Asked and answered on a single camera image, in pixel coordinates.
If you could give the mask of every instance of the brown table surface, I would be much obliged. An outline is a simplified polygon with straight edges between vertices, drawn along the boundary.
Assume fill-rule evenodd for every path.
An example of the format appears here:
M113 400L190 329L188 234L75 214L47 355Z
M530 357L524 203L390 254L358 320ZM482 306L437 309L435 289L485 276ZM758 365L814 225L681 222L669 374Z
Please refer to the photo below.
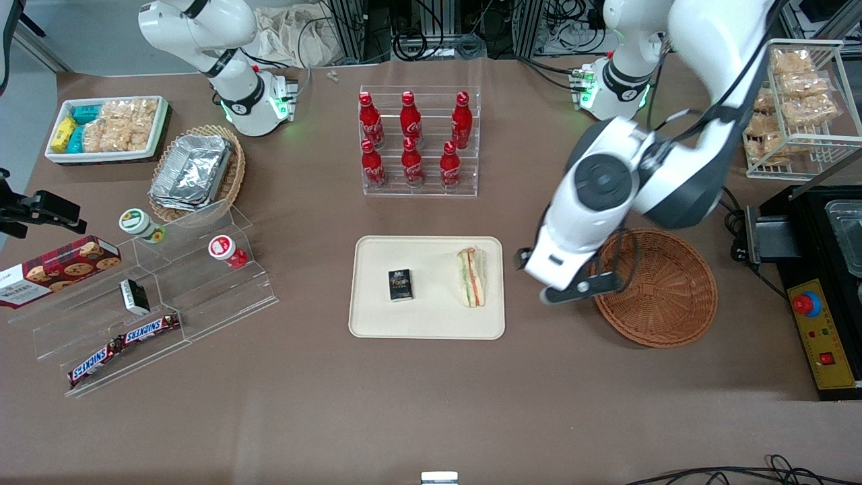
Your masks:
M454 469L465 484L610 484L758 466L768 453L862 479L862 407L814 402L790 309L730 260L721 210L678 232L709 262L720 294L712 328L686 347L630 343L589 301L542 305L540 283L508 264L506 332L496 341L353 337L347 310L360 237L495 236L508 258L531 243L591 121L564 90L514 61L337 71L337 84L315 72L294 123L241 138L248 169L237 205L255 224L256 255L281 301L83 399L63 397L59 369L35 360L28 331L0 325L0 482L403 483ZM362 84L481 85L478 199L365 198L355 124ZM165 96L169 139L225 124L199 75L64 74L58 86L60 100ZM696 77L671 58L656 120L707 104ZM743 167L740 151L728 185L743 204L784 186L748 180ZM57 167L40 157L29 190L81 204L90 233L119 242L116 219L147 207L152 171ZM647 225L634 215L629 223ZM7 243L3 265L74 237L34 227L26 241Z

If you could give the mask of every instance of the red cookie box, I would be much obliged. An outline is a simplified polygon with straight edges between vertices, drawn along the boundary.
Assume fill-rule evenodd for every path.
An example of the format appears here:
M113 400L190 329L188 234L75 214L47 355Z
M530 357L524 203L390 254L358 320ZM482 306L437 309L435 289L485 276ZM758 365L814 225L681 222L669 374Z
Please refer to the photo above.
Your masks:
M0 273L0 306L20 308L118 266L120 250L86 236Z

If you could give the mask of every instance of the small black box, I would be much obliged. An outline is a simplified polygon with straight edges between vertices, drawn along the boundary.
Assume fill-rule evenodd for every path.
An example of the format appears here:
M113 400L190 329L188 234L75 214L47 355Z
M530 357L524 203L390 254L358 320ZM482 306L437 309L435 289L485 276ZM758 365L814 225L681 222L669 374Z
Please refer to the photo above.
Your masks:
M413 284L410 282L409 269L389 272L389 299L392 301L413 299Z
M141 317L150 312L147 290L144 287L133 280L123 280L120 281L120 292L122 293L122 301L126 304L126 310Z

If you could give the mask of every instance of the white tray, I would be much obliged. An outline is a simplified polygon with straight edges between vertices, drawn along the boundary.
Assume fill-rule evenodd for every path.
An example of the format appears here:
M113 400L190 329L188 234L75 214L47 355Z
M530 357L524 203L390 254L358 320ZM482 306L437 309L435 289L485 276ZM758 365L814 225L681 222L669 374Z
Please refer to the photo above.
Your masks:
M88 106L91 104L105 104L106 101L114 99L122 101L130 101L135 98L157 98L159 106L156 107L156 117L153 119L153 127L150 129L150 139L147 141L147 147L143 150L135 150L129 152L98 152L98 153L82 153L82 154L62 154L57 153L51 148L51 139L54 133L57 133L59 122L69 116L72 108L77 106ZM156 153L156 148L159 146L161 139L161 130L165 125L165 117L167 116L167 99L161 96L132 96L126 98L90 98L90 99L70 99L64 101L59 108L57 119L54 120L54 125L51 127L51 134L48 136L47 144L45 145L45 158L56 163L57 165L100 165L107 163L123 163L128 161L146 159Z
M480 308L461 303L456 254L487 253ZM389 272L409 269L414 298L389 300ZM347 326L356 337L494 340L506 330L503 246L484 236L365 236L356 243Z

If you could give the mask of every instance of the wicker basket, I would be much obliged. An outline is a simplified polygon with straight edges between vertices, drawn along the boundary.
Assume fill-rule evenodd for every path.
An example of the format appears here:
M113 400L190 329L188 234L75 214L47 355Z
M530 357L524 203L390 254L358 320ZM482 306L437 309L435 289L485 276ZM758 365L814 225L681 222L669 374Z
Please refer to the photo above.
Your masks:
M709 329L718 306L718 290L706 261L682 239L655 229L635 229L612 236L602 249L608 268L622 237L618 271L628 288L596 297L602 315L622 335L637 343L669 349L692 343Z
M236 135L230 132L230 130L225 129L221 126L199 126L197 128L192 128L180 136L183 135L218 135L226 140L230 140L234 145L234 150L230 154L230 158L228 159L228 169L225 171L224 179L222 179L222 185L219 187L218 195L215 197L215 200L222 200L226 198L230 201L230 204L233 204L236 200L236 196L240 193L240 186L242 185L242 177L246 173L246 155L242 151L242 146L240 145L240 141L237 140ZM156 180L156 177L159 176L159 172L161 171L162 166L165 164L165 158L167 158L168 152L171 151L174 144L179 140L179 136L171 142L165 151L162 153L159 158L159 164L156 165L155 173L153 174L153 181ZM182 216L188 215L192 213L192 211L181 211L180 209L169 209L167 207L162 207L155 203L155 201L150 198L150 206L153 207L153 212L159 219L169 223L173 220L179 219ZM230 210L230 205L224 205L227 209Z

